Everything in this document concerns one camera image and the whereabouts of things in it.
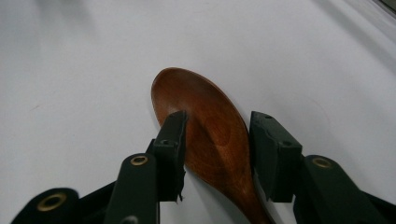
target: white surface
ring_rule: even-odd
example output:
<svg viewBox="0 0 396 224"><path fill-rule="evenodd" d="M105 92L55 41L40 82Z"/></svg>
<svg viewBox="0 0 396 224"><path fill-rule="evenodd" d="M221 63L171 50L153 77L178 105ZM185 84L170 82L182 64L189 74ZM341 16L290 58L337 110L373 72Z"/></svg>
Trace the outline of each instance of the white surface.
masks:
<svg viewBox="0 0 396 224"><path fill-rule="evenodd" d="M84 196L113 181L159 130L150 85L169 66L214 81L246 122L274 116L305 155L396 203L395 24L369 1L2 1L0 223L46 189ZM247 223L185 182L162 223ZM289 205L273 214L294 222Z"/></svg>

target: brass grommet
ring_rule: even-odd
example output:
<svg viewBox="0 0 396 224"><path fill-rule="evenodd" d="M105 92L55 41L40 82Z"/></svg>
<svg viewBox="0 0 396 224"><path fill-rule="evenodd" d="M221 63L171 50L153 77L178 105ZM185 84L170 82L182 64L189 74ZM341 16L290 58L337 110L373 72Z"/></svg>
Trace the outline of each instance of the brass grommet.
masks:
<svg viewBox="0 0 396 224"><path fill-rule="evenodd" d="M149 161L149 158L147 158L145 156L136 156L131 159L131 164L132 165L143 165L148 161Z"/></svg>
<svg viewBox="0 0 396 224"><path fill-rule="evenodd" d="M321 158L321 157L316 157L312 160L312 162L320 167L320 168L325 168L325 169L329 169L332 168L332 163L329 162L328 160Z"/></svg>
<svg viewBox="0 0 396 224"><path fill-rule="evenodd" d="M66 201L66 194L63 192L54 193L45 199L41 200L41 202L37 205L37 210L40 212L48 212L53 210L59 206L61 206Z"/></svg>

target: wooden spoon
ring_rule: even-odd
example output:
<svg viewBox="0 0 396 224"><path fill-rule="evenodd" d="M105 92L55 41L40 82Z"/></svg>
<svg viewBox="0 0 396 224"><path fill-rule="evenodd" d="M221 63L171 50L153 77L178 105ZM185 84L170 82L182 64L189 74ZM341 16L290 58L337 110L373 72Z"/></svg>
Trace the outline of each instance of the wooden spoon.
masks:
<svg viewBox="0 0 396 224"><path fill-rule="evenodd" d="M167 68L155 78L151 99L161 125L169 114L187 111L186 165L251 223L270 223L251 177L245 122L227 96L198 74Z"/></svg>

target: brown wooden spoon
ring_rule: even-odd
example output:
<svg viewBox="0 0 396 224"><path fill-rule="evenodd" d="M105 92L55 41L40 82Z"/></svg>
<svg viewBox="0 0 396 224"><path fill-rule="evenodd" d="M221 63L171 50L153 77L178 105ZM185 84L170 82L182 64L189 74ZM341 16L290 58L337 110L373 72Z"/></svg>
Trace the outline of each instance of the brown wooden spoon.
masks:
<svg viewBox="0 0 396 224"><path fill-rule="evenodd" d="M245 122L227 96L198 74L167 68L155 78L151 99L160 125L169 114L187 111L186 165L251 223L270 223L251 177Z"/></svg>

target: screw hole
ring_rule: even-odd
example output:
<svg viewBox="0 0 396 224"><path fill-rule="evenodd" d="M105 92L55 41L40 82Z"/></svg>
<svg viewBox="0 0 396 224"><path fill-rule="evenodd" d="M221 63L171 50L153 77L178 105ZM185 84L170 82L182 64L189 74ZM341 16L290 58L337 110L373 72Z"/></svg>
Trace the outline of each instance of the screw hole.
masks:
<svg viewBox="0 0 396 224"><path fill-rule="evenodd" d="M128 216L121 221L120 224L138 224L139 219L135 216Z"/></svg>
<svg viewBox="0 0 396 224"><path fill-rule="evenodd" d="M332 163L331 163L331 162L329 162L328 160L323 159L323 158L321 158L321 157L316 157L316 158L314 158L314 159L312 160L312 162L313 162L316 166L318 166L318 167L320 167L320 168L329 169L329 168L332 167Z"/></svg>
<svg viewBox="0 0 396 224"><path fill-rule="evenodd" d="M59 206L61 206L66 201L66 194L63 192L54 193L45 199L41 200L41 202L37 205L37 210L40 212L48 212Z"/></svg>
<svg viewBox="0 0 396 224"><path fill-rule="evenodd" d="M136 156L136 157L133 157L132 159L131 159L131 164L132 165L143 165L143 164L145 164L146 162L148 162L148 160L149 160L149 158L147 158L147 157L145 157L145 156Z"/></svg>

